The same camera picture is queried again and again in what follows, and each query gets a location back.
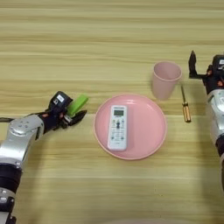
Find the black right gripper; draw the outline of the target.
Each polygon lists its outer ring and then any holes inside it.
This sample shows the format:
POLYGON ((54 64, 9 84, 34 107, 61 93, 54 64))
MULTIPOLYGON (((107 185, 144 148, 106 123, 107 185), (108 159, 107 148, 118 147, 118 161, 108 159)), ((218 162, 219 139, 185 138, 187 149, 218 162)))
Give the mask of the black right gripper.
POLYGON ((202 80, 206 93, 209 94, 216 89, 224 89, 224 75, 220 77, 216 70, 213 69, 212 65, 209 65, 206 74, 198 74, 196 71, 196 54, 191 52, 190 58, 188 60, 189 67, 189 78, 202 80))

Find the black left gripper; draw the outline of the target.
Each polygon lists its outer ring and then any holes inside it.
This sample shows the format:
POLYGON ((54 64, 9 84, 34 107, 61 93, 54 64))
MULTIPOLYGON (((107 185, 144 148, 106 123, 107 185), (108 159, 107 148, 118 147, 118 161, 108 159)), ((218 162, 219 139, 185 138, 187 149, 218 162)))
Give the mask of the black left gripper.
POLYGON ((68 125, 73 126, 79 123, 84 118, 86 113, 86 110, 79 111, 71 119, 68 115, 66 115, 65 110, 48 110, 41 112, 38 117, 43 121, 44 132, 47 133, 50 130, 57 130, 59 128, 66 129, 68 125))

